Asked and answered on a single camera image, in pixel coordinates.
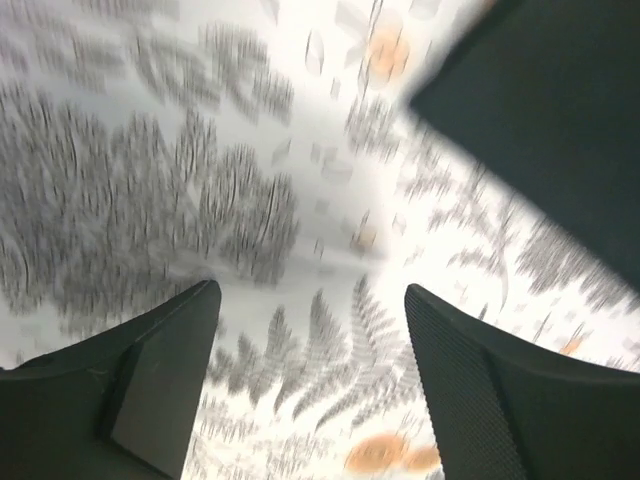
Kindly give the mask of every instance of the tablecloth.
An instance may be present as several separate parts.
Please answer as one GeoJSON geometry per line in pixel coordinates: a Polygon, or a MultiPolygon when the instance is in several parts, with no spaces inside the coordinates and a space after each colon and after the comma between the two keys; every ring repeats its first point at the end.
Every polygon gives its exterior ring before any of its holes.
{"type": "Polygon", "coordinates": [[[234,480],[443,478],[412,282],[637,370],[637,297],[404,106],[490,3],[0,0],[0,364],[215,278],[184,478],[234,480]]]}

